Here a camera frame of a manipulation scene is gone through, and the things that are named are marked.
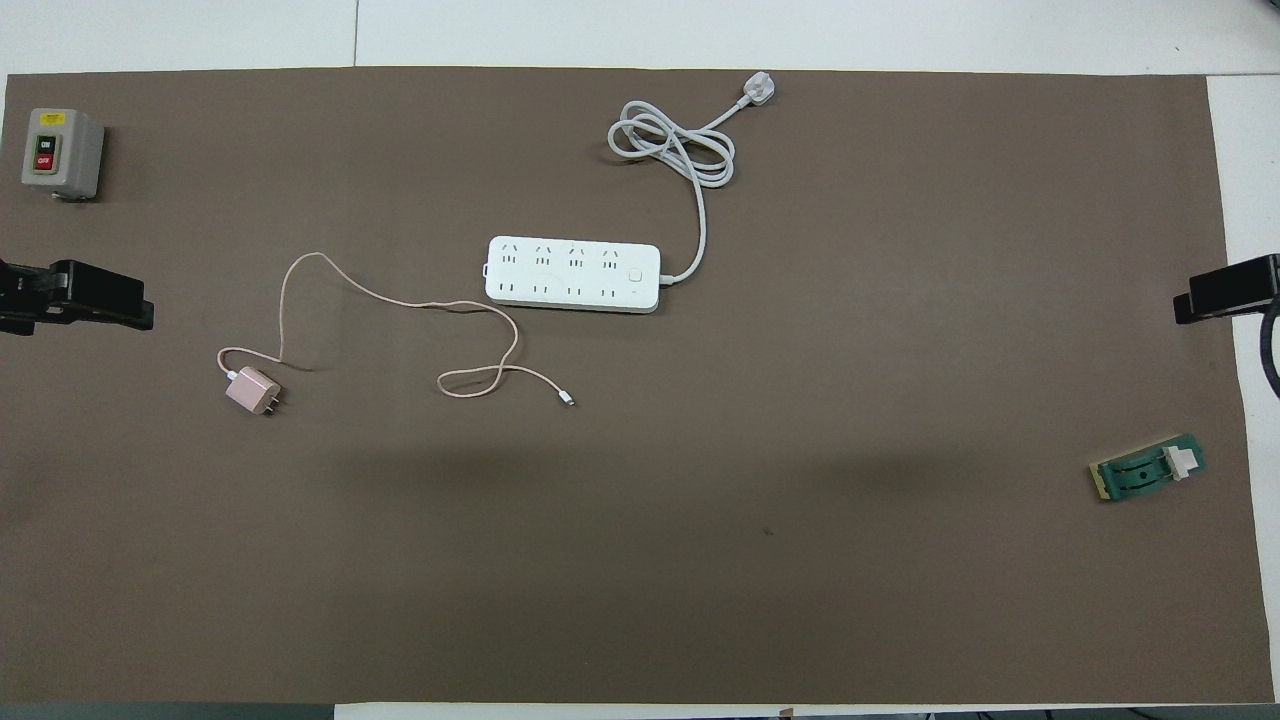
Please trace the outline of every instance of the black clamp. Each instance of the black clamp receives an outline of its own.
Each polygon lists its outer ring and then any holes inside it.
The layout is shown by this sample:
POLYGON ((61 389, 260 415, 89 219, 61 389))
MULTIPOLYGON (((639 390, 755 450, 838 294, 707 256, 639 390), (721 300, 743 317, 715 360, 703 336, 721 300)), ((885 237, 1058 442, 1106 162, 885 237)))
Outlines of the black clamp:
POLYGON ((77 260, 49 268, 0 260, 0 332, 29 336, 36 323, 115 323, 150 331, 155 306, 142 299, 142 281, 77 260))
POLYGON ((1248 313, 1262 315, 1262 372, 1280 397, 1280 374, 1271 351, 1271 333, 1280 316, 1280 254, 1263 255, 1219 268, 1188 281, 1190 292, 1174 299, 1174 319, 1180 325, 1210 318, 1248 313))

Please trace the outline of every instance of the white power cable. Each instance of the white power cable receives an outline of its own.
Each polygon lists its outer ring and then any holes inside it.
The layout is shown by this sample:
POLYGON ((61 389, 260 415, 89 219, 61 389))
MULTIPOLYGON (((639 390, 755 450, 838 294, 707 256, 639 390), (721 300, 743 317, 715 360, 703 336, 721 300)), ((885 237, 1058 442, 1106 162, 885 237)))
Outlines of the white power cable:
POLYGON ((755 73, 742 86, 739 97, 721 117, 698 129, 687 129, 667 117, 650 102, 632 100, 622 106, 618 122, 609 127, 607 141, 609 149, 628 160, 653 158, 694 184, 694 200, 698 202, 698 254, 689 268, 678 275, 659 275, 663 286, 676 284, 694 274, 707 251, 707 205, 703 201, 704 187, 723 187, 733 177, 733 141, 716 129, 721 123, 733 117, 748 105, 763 105, 773 97, 774 83, 768 73, 755 73), (628 147, 617 142, 618 133, 626 138, 628 147), (686 145, 700 147, 719 158, 713 163, 701 163, 689 156, 686 145))
POLYGON ((280 283, 280 305, 279 305, 279 316, 278 316, 279 318, 279 331, 280 331, 280 347, 279 347, 279 350, 276 350, 276 352, 275 352, 274 356, 273 355, 268 355, 265 352, 259 352, 257 350, 251 350, 248 347, 224 347, 224 348, 221 348, 221 350, 218 351, 218 357, 216 357, 218 366, 223 370, 223 373, 227 374, 228 378, 230 378, 230 379, 236 378, 236 372, 232 370, 232 369, 229 369, 227 366, 227 363, 225 363, 225 357, 227 357, 228 352, 244 352, 244 354, 248 354, 248 355, 253 355, 255 357, 261 357, 264 360, 269 360, 271 363, 278 363, 278 364, 282 364, 282 365, 284 364, 284 292, 289 287, 289 277, 293 275, 293 270, 298 266, 298 264, 301 264, 307 258, 321 258, 321 259, 324 259, 325 263, 329 263, 329 266, 332 266, 339 275, 342 275, 342 279, 347 281, 348 283, 351 283, 352 286, 355 286, 356 290, 360 290, 365 295, 367 295, 370 297, 374 297, 376 300, 381 300, 383 302, 389 302, 392 305, 399 305, 401 307, 415 307, 415 309, 428 307, 428 309, 445 310, 445 311, 449 311, 449 313, 475 313, 475 311, 479 311, 479 310, 484 310, 484 311, 494 313, 494 314, 499 315, 503 320, 507 320, 507 324, 511 325, 511 333, 512 333, 511 346, 507 347, 507 351, 502 354, 502 357, 498 360, 498 363, 493 364, 493 365, 480 365, 477 368, 465 368, 465 369, 461 369, 461 370, 449 370, 447 373, 440 373, 435 378, 435 387, 438 387, 440 389, 440 392, 443 392, 444 395, 447 395, 449 397, 461 397, 461 398, 480 397, 481 395, 489 395, 490 392, 493 392, 494 389, 498 388, 498 384, 502 382, 502 374, 503 373, 509 372, 509 370, 517 370, 517 372, 521 372, 521 373, 529 373, 530 375, 534 375, 535 378, 543 380, 544 383, 547 383, 548 386, 550 386, 552 389, 554 389, 557 395, 559 395, 559 398, 566 405, 573 405, 573 398, 570 396, 570 393, 564 392, 564 389, 562 387, 559 387, 558 384, 556 384, 556 382, 552 380, 550 378, 548 378, 547 375, 539 373, 538 370, 532 370, 530 368, 525 368, 522 365, 512 365, 512 364, 507 363, 507 359, 511 357, 511 355, 516 351, 516 347, 520 345, 520 328, 516 325, 516 320, 511 319, 511 315, 503 313, 502 310, 494 307, 493 305, 485 305, 484 302, 475 302, 475 301, 471 301, 471 300, 452 300, 452 301, 448 301, 448 302, 404 302, 403 300, 396 300, 393 297, 387 297, 385 295, 376 293, 376 292, 369 290, 367 287, 360 284, 355 279, 352 279, 351 275, 348 275, 346 272, 343 272, 343 269, 339 268, 338 264, 334 263, 324 252, 307 252, 306 255, 302 255, 301 258, 298 258, 297 260, 294 260, 293 264, 289 265, 289 269, 284 273, 284 281, 280 283), (485 387, 485 388, 483 388, 483 389, 479 389, 479 391, 475 391, 475 392, 453 392, 453 391, 448 389, 447 387, 444 387, 444 380, 448 379, 448 378, 456 378, 456 377, 461 377, 461 375, 471 375, 471 374, 476 374, 476 373, 488 373, 488 372, 493 372, 494 373, 493 382, 490 382, 489 386, 485 387))

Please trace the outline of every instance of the gray switch box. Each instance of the gray switch box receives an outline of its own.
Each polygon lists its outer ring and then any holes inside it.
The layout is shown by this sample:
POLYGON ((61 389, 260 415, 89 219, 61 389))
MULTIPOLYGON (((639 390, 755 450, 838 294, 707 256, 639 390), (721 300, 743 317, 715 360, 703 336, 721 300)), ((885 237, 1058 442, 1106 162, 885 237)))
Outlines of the gray switch box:
POLYGON ((22 184, 63 200, 96 196, 104 135, 102 126, 79 110, 36 108, 27 126, 22 184))

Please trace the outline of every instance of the black cable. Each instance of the black cable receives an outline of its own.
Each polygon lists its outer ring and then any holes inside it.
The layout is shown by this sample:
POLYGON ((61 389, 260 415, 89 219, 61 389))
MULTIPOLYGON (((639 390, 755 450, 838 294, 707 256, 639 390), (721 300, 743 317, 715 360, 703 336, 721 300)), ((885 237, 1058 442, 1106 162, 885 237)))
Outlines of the black cable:
POLYGON ((1280 374, 1276 373, 1276 356, 1271 351, 1271 332, 1275 329, 1276 318, 1280 316, 1280 295, 1271 299, 1266 313, 1262 314, 1262 373, 1267 377, 1271 392, 1280 397, 1280 374))

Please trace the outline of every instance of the power strip socket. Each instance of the power strip socket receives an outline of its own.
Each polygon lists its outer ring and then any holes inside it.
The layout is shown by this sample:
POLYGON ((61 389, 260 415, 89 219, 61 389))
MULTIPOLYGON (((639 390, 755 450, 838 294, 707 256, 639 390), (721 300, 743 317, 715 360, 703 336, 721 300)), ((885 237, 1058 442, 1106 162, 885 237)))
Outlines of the power strip socket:
POLYGON ((660 260, 653 245, 500 234, 484 291, 499 305, 653 313, 660 260))

